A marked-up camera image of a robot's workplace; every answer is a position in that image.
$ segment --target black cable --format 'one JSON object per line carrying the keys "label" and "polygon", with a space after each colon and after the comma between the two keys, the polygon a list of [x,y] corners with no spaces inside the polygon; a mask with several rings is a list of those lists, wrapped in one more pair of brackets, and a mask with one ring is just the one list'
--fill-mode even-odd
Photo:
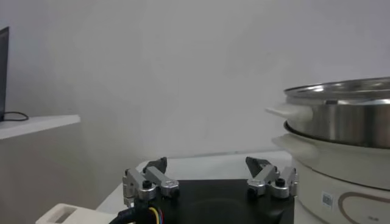
{"label": "black cable", "polygon": [[7,112],[4,112],[4,115],[5,114],[19,114],[19,115],[24,116],[24,118],[21,118],[21,119],[4,119],[3,121],[27,121],[28,119],[30,119],[27,114],[22,113],[22,112],[7,111]]}
{"label": "black cable", "polygon": [[128,208],[123,211],[118,212],[116,216],[109,224],[128,224],[132,223],[136,219],[136,210],[135,208]]}

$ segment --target pot lid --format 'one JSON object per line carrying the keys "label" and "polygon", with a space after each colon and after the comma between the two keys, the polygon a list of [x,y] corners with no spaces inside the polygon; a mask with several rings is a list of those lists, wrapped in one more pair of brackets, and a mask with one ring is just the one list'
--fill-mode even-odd
{"label": "pot lid", "polygon": [[390,77],[374,79],[346,80],[341,82],[319,83],[299,86],[285,90],[285,94],[294,98],[320,100],[374,100],[389,99]]}

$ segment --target yellow wire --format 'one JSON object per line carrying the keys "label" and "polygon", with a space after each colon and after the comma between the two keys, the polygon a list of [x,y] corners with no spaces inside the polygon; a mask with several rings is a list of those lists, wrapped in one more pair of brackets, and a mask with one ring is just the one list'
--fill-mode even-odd
{"label": "yellow wire", "polygon": [[152,208],[152,207],[150,207],[149,210],[151,210],[154,213],[154,215],[156,216],[156,224],[160,224],[160,218],[158,216],[157,210],[155,208]]}

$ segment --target label sticker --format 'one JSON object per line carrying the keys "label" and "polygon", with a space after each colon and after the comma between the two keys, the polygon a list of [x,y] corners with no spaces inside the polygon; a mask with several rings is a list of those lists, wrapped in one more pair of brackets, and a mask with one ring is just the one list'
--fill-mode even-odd
{"label": "label sticker", "polygon": [[332,210],[332,207],[333,207],[333,195],[323,191],[322,192],[322,196],[321,196],[321,203],[327,209]]}

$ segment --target red wire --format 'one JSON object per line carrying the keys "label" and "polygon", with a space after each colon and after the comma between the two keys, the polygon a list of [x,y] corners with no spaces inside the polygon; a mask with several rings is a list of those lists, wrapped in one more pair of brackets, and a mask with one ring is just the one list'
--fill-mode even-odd
{"label": "red wire", "polygon": [[161,209],[158,209],[158,212],[160,213],[160,216],[161,216],[161,224],[164,223],[164,215],[163,215],[163,212],[161,211]]}

